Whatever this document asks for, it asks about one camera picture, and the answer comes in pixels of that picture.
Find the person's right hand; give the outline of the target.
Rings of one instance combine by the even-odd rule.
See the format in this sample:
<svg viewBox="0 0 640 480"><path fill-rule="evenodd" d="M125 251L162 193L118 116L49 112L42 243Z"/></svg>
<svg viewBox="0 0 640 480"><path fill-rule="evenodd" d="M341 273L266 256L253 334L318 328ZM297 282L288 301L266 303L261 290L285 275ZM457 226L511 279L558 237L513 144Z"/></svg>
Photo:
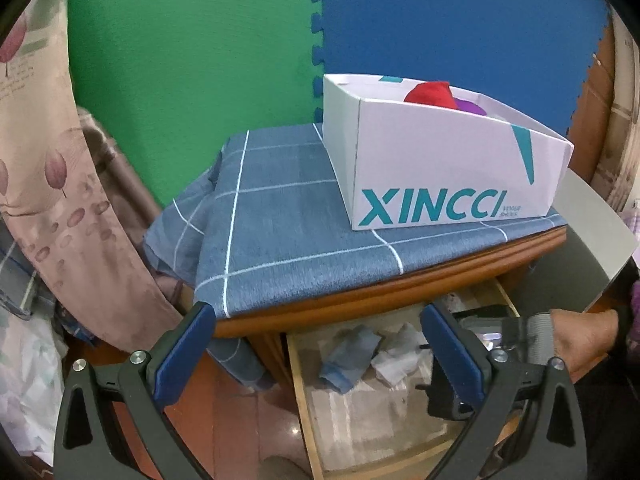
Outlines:
<svg viewBox="0 0 640 480"><path fill-rule="evenodd" d="M613 349L618 332L615 310L550 311L554 351L565 363L572 382L585 376Z"/></svg>

